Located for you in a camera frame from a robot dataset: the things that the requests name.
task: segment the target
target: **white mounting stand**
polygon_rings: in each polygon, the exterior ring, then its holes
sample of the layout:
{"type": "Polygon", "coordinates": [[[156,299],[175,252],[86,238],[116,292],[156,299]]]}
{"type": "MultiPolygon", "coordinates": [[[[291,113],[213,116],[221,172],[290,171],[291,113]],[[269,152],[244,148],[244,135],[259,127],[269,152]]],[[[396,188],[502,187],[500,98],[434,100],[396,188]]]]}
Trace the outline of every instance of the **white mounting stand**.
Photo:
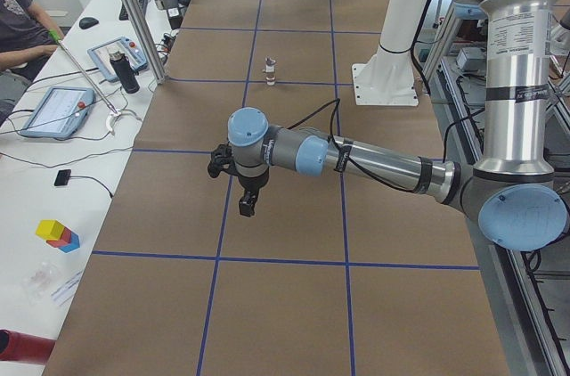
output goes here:
{"type": "Polygon", "coordinates": [[[426,0],[390,0],[377,52],[367,64],[353,65],[356,104],[418,105],[408,50],[425,3],[426,0]]]}

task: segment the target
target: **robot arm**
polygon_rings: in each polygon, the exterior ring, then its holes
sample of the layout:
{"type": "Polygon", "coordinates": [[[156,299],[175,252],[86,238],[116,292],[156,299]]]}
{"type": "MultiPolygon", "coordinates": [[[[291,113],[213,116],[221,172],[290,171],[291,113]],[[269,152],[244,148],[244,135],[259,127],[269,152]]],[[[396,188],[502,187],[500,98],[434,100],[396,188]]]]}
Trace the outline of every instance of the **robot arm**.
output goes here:
{"type": "Polygon", "coordinates": [[[548,99],[550,8],[556,0],[462,0],[489,18],[484,155],[473,166],[402,155],[342,137],[271,126],[245,108],[229,121],[230,143],[213,152],[211,176],[225,171],[245,188],[252,216],[271,165],[318,176],[328,166],[403,192],[425,193],[463,212],[501,245],[528,251],[549,244],[567,222],[542,156],[548,99]]]}
{"type": "Polygon", "coordinates": [[[240,213],[251,217],[259,190],[269,180],[269,167],[278,166],[307,176],[324,167],[379,180],[402,192],[428,194],[448,204],[460,188],[460,166],[404,155],[314,129],[290,130],[270,125],[260,110],[243,108],[230,116],[229,144],[212,152],[211,176],[224,171],[237,176],[245,192],[240,213]]]}

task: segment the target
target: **thermos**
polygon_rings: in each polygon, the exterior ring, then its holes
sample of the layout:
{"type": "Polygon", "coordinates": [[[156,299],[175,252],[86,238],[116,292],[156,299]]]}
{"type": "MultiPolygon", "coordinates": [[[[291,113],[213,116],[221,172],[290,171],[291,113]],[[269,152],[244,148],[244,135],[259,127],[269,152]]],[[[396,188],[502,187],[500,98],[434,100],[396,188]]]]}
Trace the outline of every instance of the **thermos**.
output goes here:
{"type": "Polygon", "coordinates": [[[0,361],[45,364],[54,346],[55,340],[0,330],[0,361]]]}
{"type": "Polygon", "coordinates": [[[128,94],[134,94],[139,90],[139,83],[134,77],[131,64],[128,62],[127,57],[120,51],[115,51],[109,54],[110,65],[117,74],[118,80],[121,81],[123,89],[128,94]]]}

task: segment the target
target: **red block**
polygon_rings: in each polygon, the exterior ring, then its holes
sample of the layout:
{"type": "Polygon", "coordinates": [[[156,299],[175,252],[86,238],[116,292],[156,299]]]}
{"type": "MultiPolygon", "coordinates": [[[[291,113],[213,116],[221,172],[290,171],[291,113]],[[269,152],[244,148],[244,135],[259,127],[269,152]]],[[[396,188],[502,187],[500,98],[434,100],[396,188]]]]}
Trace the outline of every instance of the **red block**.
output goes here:
{"type": "Polygon", "coordinates": [[[64,227],[59,240],[47,240],[46,242],[56,249],[59,247],[65,247],[71,243],[71,230],[64,227]]]}

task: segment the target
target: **white desk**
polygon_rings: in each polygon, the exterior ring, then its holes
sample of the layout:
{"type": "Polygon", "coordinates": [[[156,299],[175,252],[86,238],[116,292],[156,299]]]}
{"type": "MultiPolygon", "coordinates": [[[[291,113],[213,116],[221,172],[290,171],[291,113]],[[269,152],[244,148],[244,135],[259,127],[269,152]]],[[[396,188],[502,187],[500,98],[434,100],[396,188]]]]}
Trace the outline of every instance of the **white desk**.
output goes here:
{"type": "MultiPolygon", "coordinates": [[[[115,37],[126,36],[138,40],[130,21],[119,21],[119,0],[93,0],[83,12],[100,24],[82,30],[77,24],[69,31],[64,42],[82,63],[84,68],[93,67],[86,50],[115,37]]],[[[167,16],[149,1],[146,19],[156,43],[163,33],[168,32],[167,16]]],[[[59,49],[46,64],[38,78],[76,71],[73,63],[59,49]]],[[[102,74],[93,73],[96,82],[102,74]]],[[[151,102],[151,89],[155,87],[152,73],[147,69],[137,77],[141,89],[136,94],[114,93],[110,100],[121,109],[128,102],[128,108],[143,118],[151,102]]],[[[65,82],[68,86],[89,86],[81,75],[54,78],[33,85],[24,94],[15,110],[34,109],[50,85],[65,82]]],[[[104,82],[101,89],[111,94],[120,83],[104,82]]],[[[106,133],[105,119],[109,109],[103,102],[94,105],[85,124],[75,135],[102,137],[106,133]]],[[[22,127],[28,114],[12,116],[16,127],[22,127]]],[[[121,117],[115,125],[115,136],[109,135],[101,141],[69,140],[57,142],[51,139],[28,139],[15,133],[0,135],[0,151],[21,159],[33,160],[46,165],[79,159],[90,153],[103,153],[112,149],[125,149],[133,140],[141,122],[131,116],[121,117]]],[[[0,133],[10,131],[10,122],[4,122],[0,133]]],[[[66,165],[72,176],[92,176],[115,192],[130,151],[120,151],[106,156],[85,159],[66,165]]],[[[109,194],[95,181],[71,179],[69,185],[56,188],[53,181],[61,168],[39,168],[27,163],[0,157],[0,329],[22,331],[37,336],[56,339],[69,309],[70,301],[57,307],[50,293],[78,271],[82,271],[93,249],[103,219],[110,205],[109,194]],[[37,224],[42,219],[56,219],[77,233],[81,240],[80,249],[65,254],[47,245],[35,236],[37,224]],[[30,303],[22,280],[32,275],[42,262],[51,262],[59,269],[61,277],[50,287],[36,304],[30,303]]],[[[43,366],[0,362],[3,376],[39,375],[43,366]]]]}

